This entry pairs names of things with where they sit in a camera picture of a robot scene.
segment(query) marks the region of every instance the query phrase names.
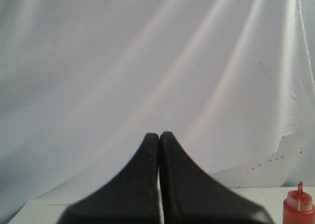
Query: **white fabric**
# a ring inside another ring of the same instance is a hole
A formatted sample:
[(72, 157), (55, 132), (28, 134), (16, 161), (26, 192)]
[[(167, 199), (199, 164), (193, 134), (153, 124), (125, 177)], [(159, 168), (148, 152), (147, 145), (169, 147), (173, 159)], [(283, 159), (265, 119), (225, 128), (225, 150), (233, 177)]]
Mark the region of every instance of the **white fabric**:
[(151, 131), (230, 187), (315, 183), (301, 3), (0, 0), (0, 221), (88, 195)]

